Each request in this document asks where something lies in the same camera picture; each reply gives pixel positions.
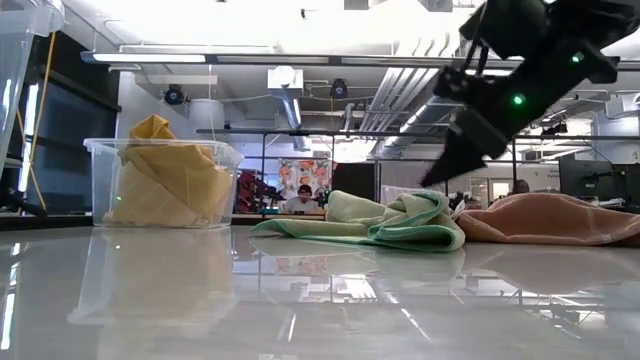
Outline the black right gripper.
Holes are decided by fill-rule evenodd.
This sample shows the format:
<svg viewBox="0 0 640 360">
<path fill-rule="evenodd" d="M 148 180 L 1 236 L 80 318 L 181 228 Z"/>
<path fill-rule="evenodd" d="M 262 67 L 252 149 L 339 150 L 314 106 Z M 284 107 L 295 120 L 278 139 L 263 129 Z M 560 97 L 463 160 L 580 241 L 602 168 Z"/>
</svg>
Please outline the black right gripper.
<svg viewBox="0 0 640 360">
<path fill-rule="evenodd" d="M 444 67 L 434 93 L 464 107 L 452 114 L 444 150 L 421 186 L 485 167 L 484 156 L 500 157 L 511 137 L 581 82 L 615 82 L 619 62 L 586 40 L 560 39 L 537 47 L 507 76 L 471 76 Z"/>
</svg>

